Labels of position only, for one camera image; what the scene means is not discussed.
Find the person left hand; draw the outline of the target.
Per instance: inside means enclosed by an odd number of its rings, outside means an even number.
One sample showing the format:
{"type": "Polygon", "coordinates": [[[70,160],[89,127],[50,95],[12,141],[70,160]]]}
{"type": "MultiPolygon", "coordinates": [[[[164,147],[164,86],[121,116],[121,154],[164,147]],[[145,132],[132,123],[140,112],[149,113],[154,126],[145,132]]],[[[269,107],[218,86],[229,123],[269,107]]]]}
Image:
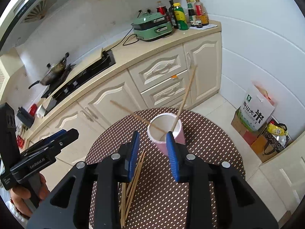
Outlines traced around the person left hand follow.
{"type": "MultiPolygon", "coordinates": [[[[39,198],[41,201],[44,201],[46,197],[50,194],[50,191],[46,184],[46,179],[44,175],[40,175],[40,190],[39,190],[39,198]]],[[[29,207],[26,205],[25,200],[30,199],[31,193],[28,189],[24,187],[14,187],[10,190],[11,199],[15,205],[15,207],[22,213],[24,216],[31,217],[33,214],[29,207]]]]}

